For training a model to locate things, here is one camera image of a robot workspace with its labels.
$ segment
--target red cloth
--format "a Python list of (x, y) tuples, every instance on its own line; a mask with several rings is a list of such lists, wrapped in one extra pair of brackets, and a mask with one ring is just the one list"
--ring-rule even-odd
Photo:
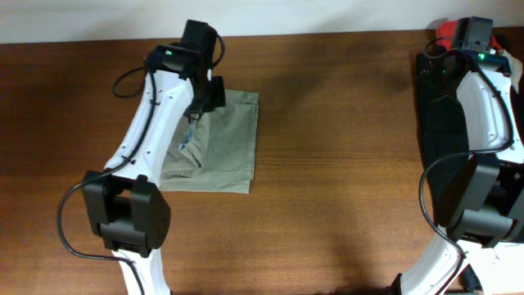
[[(438, 28), (436, 28), (436, 37), (453, 37), (455, 33), (455, 27), (457, 26), (457, 21), (446, 21), (444, 24), (439, 25)], [(444, 46), (445, 50), (451, 49), (451, 40), (439, 40), (436, 41), (436, 43), (440, 46)], [(490, 46), (495, 50), (502, 49), (502, 46), (495, 40), (494, 36), (491, 36), (490, 40)]]

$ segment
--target gray cloth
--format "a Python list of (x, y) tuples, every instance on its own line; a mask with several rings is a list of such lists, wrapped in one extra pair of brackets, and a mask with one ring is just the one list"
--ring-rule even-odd
[(258, 98), (226, 89), (226, 107), (191, 124), (182, 118), (165, 155), (160, 190), (249, 193)]

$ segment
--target wire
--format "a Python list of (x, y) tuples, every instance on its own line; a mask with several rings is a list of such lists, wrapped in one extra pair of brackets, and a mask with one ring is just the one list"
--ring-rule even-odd
[(430, 59), (440, 59), (442, 57), (448, 56), (448, 55), (453, 54), (453, 53), (459, 53), (462, 56), (464, 56), (466, 58), (466, 60), (469, 62), (470, 67), (474, 71), (478, 72), (478, 74), (481, 76), (482, 80), (484, 80), (484, 82), (488, 85), (490, 90), (495, 95), (495, 98), (497, 99), (498, 103), (500, 104), (500, 106), (502, 108), (502, 111), (503, 111), (504, 119), (508, 123), (508, 140), (500, 147), (489, 148), (489, 149), (481, 149), (481, 150), (471, 150), (471, 151), (468, 151), (468, 152), (459, 152), (459, 153), (455, 153), (455, 154), (451, 154), (451, 155), (440, 157), (436, 161), (434, 161), (431, 165), (429, 165), (424, 170), (424, 172), (422, 173), (422, 175), (420, 177), (420, 182), (418, 183), (418, 202), (420, 204), (420, 210), (422, 211), (422, 214), (424, 215), (424, 218), (426, 219), (426, 221), (430, 225), (430, 227), (439, 236), (441, 236), (446, 242), (448, 242), (451, 245), (453, 245), (457, 249), (457, 252), (458, 252), (458, 255), (459, 255), (457, 267), (455, 268), (455, 270), (452, 273), (452, 275), (445, 281), (445, 283), (442, 285), (442, 287), (439, 288), (439, 290), (436, 292), (436, 294), (442, 294), (449, 287), (449, 285), (453, 282), (454, 278), (459, 274), (459, 271), (462, 269), (462, 265), (464, 263), (464, 260), (466, 259), (466, 252), (462, 249), (462, 247), (460, 247), (460, 245), (457, 242), (455, 242), (450, 237), (448, 237), (444, 232), (442, 232), (436, 226), (435, 222), (433, 222), (433, 220), (431, 219), (431, 217), (427, 213), (426, 207), (424, 206), (424, 183), (426, 182), (426, 178), (430, 174), (430, 172), (437, 165), (439, 165), (440, 163), (442, 163), (444, 161), (448, 161), (450, 159), (454, 159), (454, 158), (457, 158), (457, 157), (465, 157), (465, 156), (470, 156), (470, 155), (475, 155), (475, 154), (493, 154), (493, 153), (496, 153), (496, 152), (504, 151), (505, 149), (507, 149), (507, 148), (509, 148), (509, 147), (511, 147), (513, 145), (513, 132), (514, 132), (513, 124), (512, 124), (512, 121), (511, 121), (511, 116), (509, 115), (509, 111), (508, 111), (508, 107), (506, 106), (506, 104), (504, 102), (504, 99), (502, 98), (502, 95), (500, 94), (500, 91), (493, 85), (493, 83), (491, 83), (490, 79), (486, 76), (484, 71), (479, 67), (479, 65), (468, 54), (466, 54), (466, 53), (464, 53), (464, 52), (462, 52), (460, 50), (457, 50), (457, 49), (451, 49), (448, 52), (446, 52), (444, 54), (441, 54), (439, 56), (436, 56), (436, 57), (430, 56), (429, 54), (427, 54), (427, 48), (429, 47), (429, 45), (433, 44), (434, 42), (436, 42), (438, 40), (443, 40), (443, 39), (451, 39), (451, 38), (450, 37), (440, 37), (440, 38), (436, 38), (436, 39), (433, 39), (432, 41), (428, 42), (426, 44), (426, 46), (424, 47), (424, 51), (423, 51), (424, 56), (426, 56), (426, 57), (428, 57)]
[(111, 92), (113, 93), (113, 95), (115, 95), (116, 97), (118, 98), (134, 98), (136, 96), (138, 96), (140, 93), (142, 93), (142, 91), (144, 90), (144, 85), (146, 83), (146, 81), (144, 80), (140, 86), (139, 89), (137, 89), (137, 91), (135, 91), (134, 93), (131, 93), (131, 94), (120, 94), (118, 93), (118, 91), (116, 91), (118, 85), (120, 84), (120, 82), (127, 76), (133, 74), (133, 73), (136, 73), (140, 70), (143, 70), (144, 71), (144, 75), (147, 74), (147, 70), (146, 70), (146, 67), (145, 66), (141, 66), (141, 67), (138, 67), (136, 69), (132, 69), (132, 70), (128, 70), (127, 72), (125, 72), (123, 75), (121, 75), (114, 83), (113, 83), (113, 88), (111, 89)]
[(211, 69), (214, 69), (216, 66), (219, 65), (219, 63), (222, 61), (222, 58), (224, 57), (224, 54), (226, 53), (226, 44), (224, 43), (224, 40), (222, 39), (222, 36), (219, 34), (216, 35), (216, 38), (220, 42), (220, 56), (219, 59), (213, 62)]
[(124, 157), (124, 160), (118, 165), (116, 166), (115, 168), (112, 168), (110, 170), (107, 170), (106, 172), (104, 172), (103, 174), (93, 178), (93, 179), (89, 179), (89, 180), (85, 180), (79, 184), (76, 184), (74, 185), (73, 187), (71, 187), (66, 193), (64, 193), (64, 195), (62, 195), (59, 203), (58, 203), (58, 208), (56, 209), (56, 228), (57, 228), (57, 231), (58, 231), (58, 237), (60, 238), (62, 244), (64, 245), (65, 249), (67, 249), (67, 251), (69, 251), (71, 254), (75, 255), (75, 256), (78, 256), (78, 257), (81, 257), (81, 258), (87, 258), (87, 259), (93, 259), (93, 260), (101, 260), (101, 261), (119, 261), (119, 262), (123, 262), (125, 264), (127, 264), (129, 266), (129, 268), (131, 269), (131, 271), (133, 272), (133, 275), (134, 275), (134, 278), (137, 280), (137, 283), (138, 283), (138, 287), (140, 288), (140, 293), (142, 295), (145, 294), (144, 292), (144, 287), (142, 285), (142, 281), (140, 280), (140, 276), (138, 275), (138, 272), (137, 272), (137, 269), (134, 267), (134, 262), (130, 259), (126, 259), (126, 258), (123, 258), (123, 257), (115, 257), (115, 256), (102, 256), (102, 255), (91, 255), (91, 254), (85, 254), (85, 253), (82, 253), (82, 252), (78, 252), (76, 251), (73, 247), (71, 247), (71, 245), (69, 244), (69, 242), (67, 242), (67, 239), (66, 239), (66, 236), (64, 235), (64, 230), (62, 228), (62, 211), (64, 209), (64, 205), (66, 204), (66, 201), (69, 199), (69, 197), (74, 193), (76, 192), (77, 190), (79, 190), (80, 188), (88, 185), (88, 184), (91, 184), (97, 180), (100, 180), (100, 179), (103, 179), (109, 175), (111, 175), (112, 173), (115, 173), (116, 171), (124, 168), (126, 165), (128, 165), (134, 156), (136, 156), (136, 154), (138, 153), (138, 150), (140, 149), (143, 141), (144, 141), (144, 138), (146, 137), (146, 134), (147, 134), (147, 131), (149, 130), (149, 125), (151, 124), (151, 121), (152, 121), (152, 118), (153, 118), (153, 115), (155, 113), (155, 107), (156, 107), (156, 82), (155, 82), (155, 76), (153, 75), (153, 72), (151, 71), (151, 69), (149, 69), (147, 66), (144, 66), (144, 67), (141, 67), (141, 68), (137, 68), (137, 69), (133, 69), (133, 70), (130, 70), (128, 72), (126, 72), (125, 74), (123, 74), (122, 76), (120, 76), (115, 84), (118, 84), (118, 82), (120, 82), (124, 77), (138, 71), (138, 70), (142, 70), (144, 69), (148, 74), (149, 76), (151, 77), (151, 86), (152, 86), (152, 93), (153, 93), (153, 98), (151, 100), (151, 108), (149, 109), (149, 114), (147, 116), (147, 119), (146, 119), (146, 123), (144, 125), (144, 128), (142, 130), (142, 133), (140, 134), (140, 137), (138, 138), (138, 141), (137, 141), (137, 144), (134, 146), (133, 150), (131, 151), (131, 153), (129, 154), (129, 156), (127, 157)]

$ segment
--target wooden table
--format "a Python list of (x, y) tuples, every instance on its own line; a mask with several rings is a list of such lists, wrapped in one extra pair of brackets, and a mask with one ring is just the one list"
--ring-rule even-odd
[[(499, 32), (524, 60), (524, 29)], [(357, 293), (417, 261), (433, 233), (416, 195), (413, 59), (431, 34), (225, 39), (216, 74), (260, 93), (255, 179), (249, 195), (165, 194), (174, 293)], [(125, 293), (116, 263), (62, 247), (54, 217), (133, 118), (138, 99), (113, 98), (113, 81), (158, 43), (167, 40), (0, 45), (0, 293)], [(74, 247), (109, 254), (80, 194), (64, 222)]]

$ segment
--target black cable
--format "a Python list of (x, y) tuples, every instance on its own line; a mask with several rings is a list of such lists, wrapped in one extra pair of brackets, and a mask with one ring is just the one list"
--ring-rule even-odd
[(468, 152), (459, 152), (459, 153), (455, 153), (455, 154), (451, 154), (451, 155), (440, 157), (436, 161), (434, 161), (431, 165), (429, 165), (424, 170), (424, 172), (422, 173), (422, 175), (420, 177), (420, 182), (418, 183), (418, 202), (420, 204), (420, 210), (422, 211), (422, 214), (424, 215), (424, 218), (426, 219), (426, 221), (430, 225), (430, 227), (439, 236), (441, 236), (446, 242), (450, 243), (451, 245), (453, 245), (457, 249), (457, 252), (459, 254), (457, 267), (455, 268), (455, 270), (452, 273), (452, 275), (445, 281), (445, 283), (442, 285), (442, 287), (440, 287), (439, 290), (436, 292), (437, 295), (443, 293), (449, 287), (449, 285), (453, 282), (455, 276), (459, 274), (459, 271), (462, 268), (462, 265), (464, 263), (464, 259), (466, 259), (466, 253), (464, 252), (462, 247), (460, 247), (460, 245), (457, 242), (455, 242), (454, 240), (449, 238), (446, 234), (444, 234), (444, 232), (442, 232), (437, 227), (435, 222), (433, 222), (433, 220), (431, 220), (431, 217), (427, 213), (426, 207), (424, 206), (424, 183), (426, 182), (427, 176), (430, 174), (431, 170), (433, 170), (433, 168), (435, 168), (435, 166), (439, 165), (440, 163), (442, 163), (444, 161), (448, 161), (450, 159), (454, 159), (454, 158), (457, 158), (457, 157), (465, 157), (465, 156), (470, 156), (470, 155), (475, 155), (475, 154), (493, 154), (493, 153), (496, 153), (496, 152), (502, 152), (505, 149), (511, 147), (513, 145), (513, 142), (514, 142), (513, 141), (513, 132), (514, 132), (513, 124), (512, 124), (512, 121), (511, 121), (511, 116), (509, 115), (508, 107), (506, 106), (506, 104), (504, 102), (504, 99), (502, 98), (502, 95), (500, 94), (500, 91), (493, 85), (493, 83), (491, 83), (490, 79), (486, 76), (486, 74), (479, 67), (479, 65), (467, 53), (464, 53), (464, 52), (462, 52), (460, 50), (457, 50), (457, 49), (451, 49), (448, 52), (446, 52), (444, 54), (441, 54), (439, 56), (436, 56), (436, 57), (430, 56), (427, 53), (427, 48), (429, 47), (429, 45), (433, 44), (436, 41), (444, 40), (444, 39), (451, 39), (451, 38), (450, 37), (440, 37), (440, 38), (433, 39), (432, 41), (428, 42), (426, 44), (426, 46), (424, 47), (424, 51), (423, 51), (424, 56), (426, 56), (426, 57), (428, 57), (430, 59), (440, 59), (442, 57), (446, 57), (446, 56), (448, 56), (450, 54), (455, 54), (455, 53), (463, 55), (466, 58), (466, 60), (468, 61), (468, 63), (470, 65), (470, 67), (472, 68), (472, 70), (474, 70), (474, 71), (479, 73), (479, 75), (481, 76), (482, 80), (484, 80), (484, 82), (488, 85), (490, 90), (495, 95), (495, 98), (497, 99), (497, 102), (500, 104), (500, 106), (502, 108), (502, 111), (503, 111), (503, 114), (504, 114), (504, 119), (508, 123), (508, 140), (500, 147), (489, 148), (489, 149), (482, 149), (482, 150), (471, 150), (471, 151), (468, 151)]
[(224, 43), (224, 40), (222, 39), (222, 36), (217, 34), (216, 38), (220, 42), (220, 56), (219, 56), (219, 59), (217, 59), (216, 61), (213, 62), (213, 65), (212, 65), (211, 69), (214, 69), (216, 66), (219, 65), (219, 63), (222, 61), (222, 58), (224, 57), (224, 54), (226, 53), (226, 44)]
[(144, 141), (144, 138), (146, 137), (147, 131), (149, 130), (149, 125), (151, 124), (153, 115), (155, 113), (155, 106), (156, 106), (156, 82), (155, 82), (155, 76), (153, 75), (153, 72), (146, 66), (131, 70), (122, 76), (120, 76), (117, 79), (117, 82), (120, 82), (124, 77), (127, 75), (132, 74), (135, 71), (145, 69), (145, 71), (150, 75), (151, 77), (151, 86), (152, 86), (152, 92), (153, 92), (153, 98), (151, 100), (151, 108), (149, 110), (149, 114), (146, 119), (146, 124), (143, 127), (142, 133), (140, 134), (140, 137), (138, 138), (137, 144), (134, 146), (133, 150), (129, 154), (129, 156), (124, 157), (124, 160), (115, 168), (111, 168), (110, 170), (107, 170), (103, 174), (89, 180), (85, 180), (84, 182), (81, 182), (79, 184), (74, 185), (71, 187), (64, 195), (62, 195), (61, 200), (58, 203), (58, 208), (56, 209), (56, 228), (58, 231), (58, 237), (60, 238), (62, 244), (64, 245), (65, 249), (69, 251), (71, 254), (81, 257), (81, 258), (87, 258), (87, 259), (93, 259), (93, 260), (103, 260), (103, 261), (119, 261), (127, 264), (131, 271), (133, 272), (134, 278), (137, 280), (138, 287), (140, 288), (140, 293), (142, 295), (145, 294), (144, 287), (142, 286), (142, 281), (140, 280), (140, 277), (138, 276), (138, 272), (136, 268), (134, 267), (133, 261), (130, 259), (122, 258), (122, 257), (115, 257), (115, 256), (102, 256), (102, 255), (91, 255), (91, 254), (85, 254), (82, 252), (78, 252), (74, 250), (71, 245), (67, 242), (66, 236), (64, 235), (64, 230), (62, 228), (62, 211), (64, 209), (64, 205), (66, 204), (66, 201), (69, 199), (69, 197), (76, 192), (78, 189), (91, 184), (94, 181), (97, 181), (99, 179), (103, 179), (112, 173), (124, 168), (126, 165), (128, 165), (134, 156), (136, 156), (138, 150), (140, 149), (142, 142)]
[(113, 83), (113, 88), (111, 89), (111, 92), (113, 93), (113, 95), (115, 95), (116, 97), (118, 98), (134, 98), (136, 96), (138, 96), (140, 93), (142, 93), (142, 91), (144, 90), (144, 85), (146, 83), (146, 81), (144, 80), (140, 86), (139, 89), (137, 89), (137, 91), (135, 91), (134, 93), (131, 93), (131, 94), (120, 94), (118, 93), (118, 91), (116, 91), (116, 88), (118, 87), (118, 84), (120, 84), (120, 82), (127, 76), (133, 74), (133, 73), (136, 73), (140, 70), (143, 70), (144, 71), (144, 76), (147, 74), (147, 70), (146, 70), (146, 67), (145, 66), (141, 66), (141, 67), (138, 67), (136, 69), (132, 69), (132, 70), (129, 70), (127, 72), (125, 72), (123, 75), (121, 75), (114, 83)]

